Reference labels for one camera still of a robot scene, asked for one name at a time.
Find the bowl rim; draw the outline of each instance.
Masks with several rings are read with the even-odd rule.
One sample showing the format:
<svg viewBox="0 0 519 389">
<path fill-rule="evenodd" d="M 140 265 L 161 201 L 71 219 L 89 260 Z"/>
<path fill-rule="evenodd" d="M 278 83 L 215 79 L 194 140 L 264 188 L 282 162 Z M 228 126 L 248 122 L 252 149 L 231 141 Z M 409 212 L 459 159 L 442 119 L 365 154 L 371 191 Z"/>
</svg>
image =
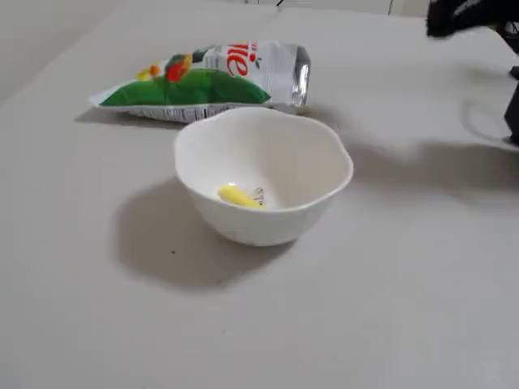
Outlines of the bowl rim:
<svg viewBox="0 0 519 389">
<path fill-rule="evenodd" d="M 332 136 L 332 138 L 334 138 L 334 140 L 337 142 L 337 145 L 339 146 L 341 154 L 345 158 L 346 164 L 348 164 L 350 166 L 348 174 L 342 180 L 341 184 L 339 184 L 335 189 L 328 191 L 326 194 L 323 194 L 322 196 L 320 196 L 320 197 L 318 197 L 316 199 L 313 199 L 313 200 L 311 200 L 311 201 L 309 201 L 307 203 L 304 203 L 304 204 L 296 205 L 294 207 L 286 207 L 286 208 L 278 208 L 278 209 L 242 207 L 242 206 L 239 206 L 239 205 L 236 205 L 236 204 L 232 204 L 232 203 L 227 203 L 225 201 L 221 201 L 219 199 L 214 199 L 213 197 L 211 197 L 211 196 L 209 196 L 209 195 L 207 195 L 205 193 L 202 193 L 199 190 L 194 189 L 192 186 L 187 185 L 186 181 L 182 178 L 182 175 L 177 170 L 177 163 L 176 162 L 177 162 L 177 148 L 179 147 L 178 146 L 179 145 L 179 140 L 183 136 L 186 136 L 185 134 L 187 132 L 196 130 L 196 126 L 194 126 L 195 124 L 200 124 L 201 122 L 215 122 L 215 121 L 221 120 L 222 118 L 224 118 L 226 116 L 234 115 L 234 114 L 237 114 L 237 113 L 245 111 L 245 110 L 249 110 L 249 111 L 251 111 L 251 110 L 254 110 L 254 111 L 260 110 L 260 111 L 264 111 L 265 113 L 268 112 L 268 114 L 288 117 L 290 120 L 299 120 L 299 121 L 305 121 L 305 122 L 313 122 L 317 126 L 321 127 L 323 130 L 328 132 L 328 134 L 330 136 Z M 346 149 L 344 147 L 344 144 L 342 144 L 341 138 L 339 138 L 339 135 L 337 134 L 336 131 L 333 130 L 332 127 L 327 126 L 326 124 L 324 124 L 324 123 L 322 123 L 322 122 L 320 122 L 318 120 L 315 120 L 313 118 L 307 118 L 307 117 L 303 117 L 303 116 L 296 116 L 296 115 L 293 115 L 293 114 L 290 114 L 290 113 L 283 113 L 283 112 L 280 112 L 280 111 L 276 111 L 275 109 L 270 109 L 270 108 L 265 108 L 265 107 L 240 107 L 240 108 L 233 108 L 233 109 L 229 109 L 229 110 L 227 110 L 225 112 L 219 113 L 219 114 L 217 114 L 215 116 L 212 116 L 210 118 L 199 120 L 197 122 L 192 122 L 192 123 L 188 124 L 187 126 L 185 126 L 184 128 L 182 128 L 181 130 L 179 130 L 179 133 L 177 134 L 177 136 L 175 137 L 175 139 L 173 141 L 173 153 L 174 153 L 174 162 L 175 162 L 175 164 L 174 164 L 175 177 L 188 190 L 190 190 L 193 193 L 196 193 L 198 196 L 200 196 L 200 197 L 202 197 L 204 199 L 207 199 L 207 200 L 209 200 L 209 201 L 211 201 L 213 203 L 218 203 L 218 204 L 223 205 L 225 207 L 231 207 L 231 208 L 235 208 L 235 209 L 238 209 L 238 210 L 241 210 L 241 211 L 244 211 L 244 212 L 251 212 L 251 213 L 281 214 L 281 213 L 290 213 L 290 212 L 301 211 L 303 209 L 307 209 L 309 207 L 313 207 L 317 203 L 322 203 L 324 200 L 333 197 L 336 193 L 338 193 L 341 190 L 343 190 L 351 182 L 351 179 L 353 178 L 353 175 L 354 175 L 354 162 L 353 162 L 350 154 L 346 151 Z"/>
</svg>

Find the table surface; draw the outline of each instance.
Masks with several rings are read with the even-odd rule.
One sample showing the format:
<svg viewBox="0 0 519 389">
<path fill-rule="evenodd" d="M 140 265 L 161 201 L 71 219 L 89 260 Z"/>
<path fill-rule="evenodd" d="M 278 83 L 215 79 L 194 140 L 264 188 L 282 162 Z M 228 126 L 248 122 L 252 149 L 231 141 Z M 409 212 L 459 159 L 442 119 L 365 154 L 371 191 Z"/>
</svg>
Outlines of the table surface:
<svg viewBox="0 0 519 389">
<path fill-rule="evenodd" d="M 516 58 L 488 30 L 129 2 L 0 108 L 0 387 L 517 388 Z M 224 242 L 174 179 L 179 125 L 90 110 L 155 59 L 279 39 L 352 183 L 290 246 Z"/>
</svg>

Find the silver foil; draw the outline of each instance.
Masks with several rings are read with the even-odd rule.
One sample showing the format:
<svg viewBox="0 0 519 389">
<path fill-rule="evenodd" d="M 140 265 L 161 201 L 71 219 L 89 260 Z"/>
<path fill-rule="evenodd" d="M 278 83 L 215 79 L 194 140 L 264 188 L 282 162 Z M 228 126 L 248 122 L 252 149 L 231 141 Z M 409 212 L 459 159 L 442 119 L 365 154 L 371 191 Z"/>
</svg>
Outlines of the silver foil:
<svg viewBox="0 0 519 389">
<path fill-rule="evenodd" d="M 294 86 L 292 87 L 292 104 L 297 108 L 302 108 L 307 103 L 310 68 L 311 61 L 307 50 L 298 46 L 294 67 Z"/>
</svg>

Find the snack bag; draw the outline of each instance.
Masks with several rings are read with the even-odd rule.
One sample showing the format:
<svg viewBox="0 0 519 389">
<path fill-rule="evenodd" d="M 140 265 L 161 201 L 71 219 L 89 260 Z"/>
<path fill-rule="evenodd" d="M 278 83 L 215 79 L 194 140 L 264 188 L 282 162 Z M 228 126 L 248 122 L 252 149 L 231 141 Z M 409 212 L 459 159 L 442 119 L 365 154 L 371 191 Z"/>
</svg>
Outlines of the snack bag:
<svg viewBox="0 0 519 389">
<path fill-rule="evenodd" d="M 306 104 L 309 77 L 310 58 L 302 46 L 276 41 L 214 45 L 155 62 L 90 102 L 185 123 L 250 105 L 297 113 Z"/>
</svg>

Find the ceramic bowl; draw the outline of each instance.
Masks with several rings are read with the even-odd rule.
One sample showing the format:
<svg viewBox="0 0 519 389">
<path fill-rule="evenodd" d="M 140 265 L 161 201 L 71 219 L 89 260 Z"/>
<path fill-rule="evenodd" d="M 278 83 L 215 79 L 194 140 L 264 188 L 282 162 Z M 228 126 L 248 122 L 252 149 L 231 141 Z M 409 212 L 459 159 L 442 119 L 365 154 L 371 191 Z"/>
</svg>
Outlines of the ceramic bowl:
<svg viewBox="0 0 519 389">
<path fill-rule="evenodd" d="M 174 141 L 174 158 L 203 219 L 253 246 L 301 237 L 354 172 L 330 127 L 265 108 L 231 109 L 186 126 Z M 218 191 L 225 184 L 261 194 L 264 209 L 224 202 Z"/>
</svg>

